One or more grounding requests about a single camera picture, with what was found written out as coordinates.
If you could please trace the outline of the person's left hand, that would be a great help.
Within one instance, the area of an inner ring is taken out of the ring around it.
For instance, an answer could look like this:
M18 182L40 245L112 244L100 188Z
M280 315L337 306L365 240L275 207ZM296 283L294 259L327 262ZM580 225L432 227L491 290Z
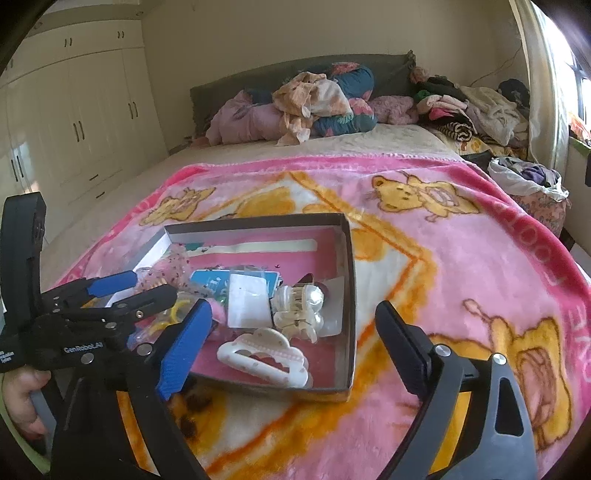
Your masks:
M40 391L50 379L49 371L40 371L29 366L4 375L2 395L8 415L27 440L39 439L47 433L47 428L33 405L31 394Z

